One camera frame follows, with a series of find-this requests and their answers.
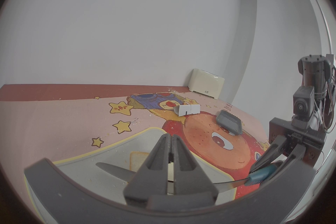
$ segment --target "yellow star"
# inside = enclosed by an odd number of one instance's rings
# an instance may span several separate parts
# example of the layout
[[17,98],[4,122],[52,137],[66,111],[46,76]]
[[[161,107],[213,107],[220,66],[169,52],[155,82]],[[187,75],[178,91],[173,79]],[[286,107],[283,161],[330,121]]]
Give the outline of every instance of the yellow star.
[[109,103],[109,105],[112,107],[110,113],[122,113],[127,116],[131,115],[131,109],[134,107],[133,105],[127,105],[125,102],[118,104]]
[[188,104],[198,104],[198,102],[196,102],[196,100],[194,99],[189,99],[188,97],[186,97],[183,102],[186,102]]
[[118,134],[121,134],[123,132],[131,132],[132,130],[129,128],[129,125],[131,124],[130,121],[128,122],[123,122],[119,121],[116,124],[113,124],[112,126],[116,127],[118,130]]
[[263,147],[263,151],[266,151],[270,147],[269,144],[267,144],[267,143],[260,142],[260,144]]
[[100,147],[100,145],[101,145],[102,143],[104,143],[104,141],[101,140],[100,137],[92,138],[92,145],[91,145],[91,146]]

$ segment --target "cable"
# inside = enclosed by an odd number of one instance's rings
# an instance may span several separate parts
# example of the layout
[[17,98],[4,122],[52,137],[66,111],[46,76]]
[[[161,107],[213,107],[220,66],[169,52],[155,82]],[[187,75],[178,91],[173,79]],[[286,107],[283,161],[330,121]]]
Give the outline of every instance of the cable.
[[333,124],[333,121],[334,121],[334,102],[333,102],[333,98],[331,96],[331,88],[330,88],[330,83],[327,83],[327,90],[328,90],[328,94],[329,94],[329,99],[330,99],[330,105],[331,105],[331,113],[332,113],[332,116],[331,116],[331,121],[328,125],[328,127],[326,128],[329,129],[331,127],[331,125]]
[[319,172],[319,170],[321,169],[322,165],[324,164],[324,153],[323,153],[323,151],[321,151],[321,153],[323,154],[323,160],[322,160],[321,166],[316,170],[316,173]]
[[315,104],[315,108],[316,108],[316,112],[317,112],[318,118],[321,121],[322,127],[323,127],[324,131],[327,132],[327,129],[326,129],[326,127],[324,125],[324,122],[322,121],[322,118],[321,118],[321,115],[320,115],[320,109],[317,107],[317,103],[316,103],[315,100],[314,100],[314,104]]

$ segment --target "cartoon eye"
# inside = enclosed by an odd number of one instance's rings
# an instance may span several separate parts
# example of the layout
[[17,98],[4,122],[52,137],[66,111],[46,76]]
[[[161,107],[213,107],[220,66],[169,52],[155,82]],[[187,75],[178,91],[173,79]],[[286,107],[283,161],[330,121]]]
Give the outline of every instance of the cartoon eye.
[[233,144],[231,144],[229,140],[225,139],[220,134],[213,132],[211,134],[211,137],[212,137],[212,140],[216,142],[222,148],[227,149],[227,150],[233,150]]

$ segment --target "cartoon star face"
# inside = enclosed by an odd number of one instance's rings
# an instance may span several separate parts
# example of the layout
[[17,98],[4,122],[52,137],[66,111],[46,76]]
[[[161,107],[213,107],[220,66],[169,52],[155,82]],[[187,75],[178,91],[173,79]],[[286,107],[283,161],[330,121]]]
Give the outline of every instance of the cartoon star face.
[[131,115],[131,109],[133,108],[132,105],[127,105],[125,102],[109,103],[109,105],[112,107],[110,113],[121,113],[127,116]]
[[216,117],[209,114],[197,114],[188,117],[183,125],[188,143],[205,159],[228,169],[240,169],[251,159],[250,147],[240,135],[217,125]]

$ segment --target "knife handle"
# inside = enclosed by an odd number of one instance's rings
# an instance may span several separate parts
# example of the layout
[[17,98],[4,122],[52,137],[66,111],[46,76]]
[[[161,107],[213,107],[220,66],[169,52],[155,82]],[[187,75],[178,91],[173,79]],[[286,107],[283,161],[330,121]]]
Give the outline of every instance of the knife handle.
[[269,177],[271,174],[273,174],[276,169],[278,169],[279,163],[271,163],[270,165],[261,168],[257,171],[254,171],[253,173],[249,174],[249,180],[244,184],[245,186],[251,186],[255,184],[259,184],[262,181],[264,181],[267,177]]

